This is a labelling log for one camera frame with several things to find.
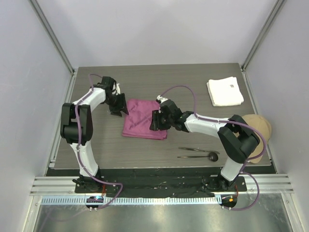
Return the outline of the aluminium frame post right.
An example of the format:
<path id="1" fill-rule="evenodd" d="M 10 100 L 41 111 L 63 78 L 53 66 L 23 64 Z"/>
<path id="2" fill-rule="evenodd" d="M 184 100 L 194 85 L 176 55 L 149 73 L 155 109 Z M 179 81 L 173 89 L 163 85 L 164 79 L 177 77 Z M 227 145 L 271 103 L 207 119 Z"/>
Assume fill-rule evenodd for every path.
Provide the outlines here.
<path id="1" fill-rule="evenodd" d="M 281 12 L 282 8 L 284 7 L 286 0 L 276 0 L 275 4 L 273 5 L 270 13 L 268 14 L 261 30 L 259 31 L 248 55 L 244 63 L 241 65 L 241 70 L 244 72 L 247 70 L 248 66 L 250 65 L 255 53 L 257 52 L 258 48 L 266 38 L 268 32 L 270 31 L 273 23 L 275 22 L 277 16 Z"/>

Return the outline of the aluminium frame post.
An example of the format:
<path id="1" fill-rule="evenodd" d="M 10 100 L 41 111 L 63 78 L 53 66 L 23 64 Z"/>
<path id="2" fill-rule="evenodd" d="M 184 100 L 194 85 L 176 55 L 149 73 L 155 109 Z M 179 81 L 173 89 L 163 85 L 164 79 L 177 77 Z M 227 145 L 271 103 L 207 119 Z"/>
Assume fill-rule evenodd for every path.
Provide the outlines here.
<path id="1" fill-rule="evenodd" d="M 66 68 L 68 69 L 68 71 L 70 72 L 70 74 L 74 74 L 74 68 L 71 65 L 64 49 L 62 48 L 54 30 L 52 29 L 47 17 L 45 16 L 45 13 L 43 12 L 41 6 L 39 5 L 39 2 L 37 0 L 29 0 L 28 1 L 33 9 L 33 11 L 35 12 L 35 14 L 37 15 L 40 23 L 42 24 L 45 32 L 47 33 L 48 37 L 50 38 L 52 44 L 54 45 L 56 51 L 58 52 L 58 54 L 60 55 L 63 63 L 65 64 Z"/>
<path id="2" fill-rule="evenodd" d="M 273 5 L 270 13 L 268 14 L 261 30 L 259 31 L 248 55 L 244 63 L 241 65 L 241 70 L 244 72 L 247 70 L 248 66 L 250 65 L 255 53 L 257 52 L 258 48 L 266 38 L 268 32 L 270 31 L 273 23 L 275 22 L 277 16 L 281 12 L 282 8 L 284 7 L 286 0 L 276 0 L 275 4 Z"/>

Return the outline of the dark metal fork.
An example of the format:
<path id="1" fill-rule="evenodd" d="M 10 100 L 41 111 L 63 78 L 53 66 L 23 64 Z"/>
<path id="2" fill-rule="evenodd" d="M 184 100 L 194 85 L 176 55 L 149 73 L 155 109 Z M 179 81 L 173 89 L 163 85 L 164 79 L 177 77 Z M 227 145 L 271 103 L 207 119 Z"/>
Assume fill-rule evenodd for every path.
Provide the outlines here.
<path id="1" fill-rule="evenodd" d="M 182 150 L 189 150 L 189 151 L 195 151 L 195 152 L 205 152 L 205 153 L 216 153 L 216 154 L 220 154 L 218 151 L 215 150 L 202 150 L 202 149 L 197 149 L 197 148 L 189 148 L 189 147 L 178 147 L 179 149 Z"/>

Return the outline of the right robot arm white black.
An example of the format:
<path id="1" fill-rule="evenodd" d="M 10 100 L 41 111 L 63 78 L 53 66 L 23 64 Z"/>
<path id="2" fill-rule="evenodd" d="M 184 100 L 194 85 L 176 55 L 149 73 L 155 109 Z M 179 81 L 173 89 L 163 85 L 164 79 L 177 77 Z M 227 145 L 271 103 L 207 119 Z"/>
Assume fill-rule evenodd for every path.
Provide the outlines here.
<path id="1" fill-rule="evenodd" d="M 159 109 L 152 112 L 150 130 L 164 131 L 171 127 L 178 131 L 196 132 L 218 138 L 228 156 L 217 177 L 219 188 L 228 191 L 244 168 L 251 153 L 260 144 L 257 133 L 241 116 L 231 118 L 202 117 L 194 112 L 182 112 L 174 101 L 158 96 Z"/>

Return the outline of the tan baseball cap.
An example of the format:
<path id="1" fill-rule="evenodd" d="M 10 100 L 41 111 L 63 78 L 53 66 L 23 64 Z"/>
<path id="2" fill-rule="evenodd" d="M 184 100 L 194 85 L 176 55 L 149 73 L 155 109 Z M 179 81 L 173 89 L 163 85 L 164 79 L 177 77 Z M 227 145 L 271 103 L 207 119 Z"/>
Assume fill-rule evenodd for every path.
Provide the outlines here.
<path id="1" fill-rule="evenodd" d="M 263 116 L 260 115 L 249 114 L 244 115 L 242 118 L 249 126 L 257 129 L 262 134 L 263 138 L 266 141 L 266 144 L 268 144 L 272 133 L 271 124 Z M 249 158 L 255 157 L 263 151 L 263 140 L 259 135 L 258 138 L 260 139 L 260 144 L 256 147 L 254 152 L 250 154 Z"/>

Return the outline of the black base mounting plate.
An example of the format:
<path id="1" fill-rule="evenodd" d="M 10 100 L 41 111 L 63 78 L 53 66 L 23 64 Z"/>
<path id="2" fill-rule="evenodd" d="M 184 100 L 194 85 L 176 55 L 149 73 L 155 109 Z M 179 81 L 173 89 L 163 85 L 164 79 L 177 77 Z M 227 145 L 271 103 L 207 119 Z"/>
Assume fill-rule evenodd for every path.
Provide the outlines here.
<path id="1" fill-rule="evenodd" d="M 75 184 L 75 193 L 106 193 L 113 197 L 120 190 L 120 197 L 167 198 L 201 195 L 205 185 L 215 178 L 221 168 L 146 168 L 101 169 L 97 183 L 90 177 L 81 177 L 77 169 L 48 169 L 48 177 L 67 176 Z"/>

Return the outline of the dark metal spoon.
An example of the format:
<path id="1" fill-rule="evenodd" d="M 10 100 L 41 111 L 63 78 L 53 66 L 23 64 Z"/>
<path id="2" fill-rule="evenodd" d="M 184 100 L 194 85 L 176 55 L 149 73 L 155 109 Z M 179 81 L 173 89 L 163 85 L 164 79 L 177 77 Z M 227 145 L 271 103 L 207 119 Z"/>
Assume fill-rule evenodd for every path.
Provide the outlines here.
<path id="1" fill-rule="evenodd" d="M 210 152 L 205 156 L 178 156 L 179 159 L 199 159 L 199 158 L 208 158 L 212 162 L 217 162 L 219 157 L 215 152 Z"/>

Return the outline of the aluminium front rail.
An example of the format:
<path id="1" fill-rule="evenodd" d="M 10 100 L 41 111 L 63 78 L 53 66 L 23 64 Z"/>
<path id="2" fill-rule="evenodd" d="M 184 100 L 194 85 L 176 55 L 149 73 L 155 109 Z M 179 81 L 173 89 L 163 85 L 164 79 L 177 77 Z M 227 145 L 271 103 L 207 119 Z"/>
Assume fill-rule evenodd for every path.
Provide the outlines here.
<path id="1" fill-rule="evenodd" d="M 287 174 L 253 174 L 253 177 L 244 175 L 245 184 L 249 193 L 256 193 L 257 181 L 262 194 L 294 193 L 291 181 Z M 30 195 L 73 195 L 75 184 L 73 176 L 36 177 Z"/>

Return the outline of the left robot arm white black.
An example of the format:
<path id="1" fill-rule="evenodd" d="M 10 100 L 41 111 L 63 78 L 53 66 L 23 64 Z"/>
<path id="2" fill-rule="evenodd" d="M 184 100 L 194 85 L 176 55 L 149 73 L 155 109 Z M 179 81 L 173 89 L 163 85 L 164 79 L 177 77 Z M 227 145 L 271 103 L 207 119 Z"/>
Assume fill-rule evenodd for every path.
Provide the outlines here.
<path id="1" fill-rule="evenodd" d="M 79 177 L 73 180 L 78 193 L 97 193 L 105 185 L 91 145 L 92 112 L 100 104 L 107 104 L 112 115 L 128 115 L 126 97 L 118 84 L 112 88 L 92 87 L 80 99 L 64 103 L 61 109 L 60 136 L 73 149 L 79 164 Z"/>

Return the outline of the white folded towel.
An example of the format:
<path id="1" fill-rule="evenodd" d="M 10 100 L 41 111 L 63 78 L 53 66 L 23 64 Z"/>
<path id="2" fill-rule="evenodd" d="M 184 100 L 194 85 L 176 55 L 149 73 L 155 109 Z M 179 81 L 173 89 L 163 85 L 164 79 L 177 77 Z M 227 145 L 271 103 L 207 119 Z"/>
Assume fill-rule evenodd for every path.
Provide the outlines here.
<path id="1" fill-rule="evenodd" d="M 236 77 L 207 82 L 208 93 L 215 107 L 237 106 L 244 102 Z"/>

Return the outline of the aluminium frame post left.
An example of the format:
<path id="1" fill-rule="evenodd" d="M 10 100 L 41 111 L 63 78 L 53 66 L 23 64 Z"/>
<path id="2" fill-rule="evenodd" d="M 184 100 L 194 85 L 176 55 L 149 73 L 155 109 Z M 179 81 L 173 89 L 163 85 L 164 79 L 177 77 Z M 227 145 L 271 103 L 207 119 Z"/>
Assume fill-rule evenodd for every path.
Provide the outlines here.
<path id="1" fill-rule="evenodd" d="M 56 51 L 58 52 L 58 54 L 60 55 L 63 63 L 65 64 L 66 68 L 68 69 L 68 71 L 70 72 L 70 74 L 74 74 L 74 68 L 71 65 L 64 49 L 62 48 L 54 30 L 52 29 L 47 17 L 45 16 L 45 13 L 43 12 L 41 6 L 39 5 L 39 2 L 37 0 L 29 0 L 28 1 L 33 9 L 33 11 L 35 12 L 35 14 L 37 15 L 40 23 L 42 24 L 45 32 L 47 33 L 48 37 L 50 38 L 52 44 L 54 45 Z"/>

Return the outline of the magenta cloth napkin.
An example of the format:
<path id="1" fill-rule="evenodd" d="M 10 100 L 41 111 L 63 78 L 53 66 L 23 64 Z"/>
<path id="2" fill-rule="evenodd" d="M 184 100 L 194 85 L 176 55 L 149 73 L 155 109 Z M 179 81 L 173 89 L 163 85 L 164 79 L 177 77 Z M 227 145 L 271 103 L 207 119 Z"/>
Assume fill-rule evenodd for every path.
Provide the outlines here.
<path id="1" fill-rule="evenodd" d="M 130 99 L 127 101 L 127 109 L 122 136 L 155 140 L 167 138 L 166 130 L 150 130 L 152 112 L 159 109 L 156 101 Z"/>

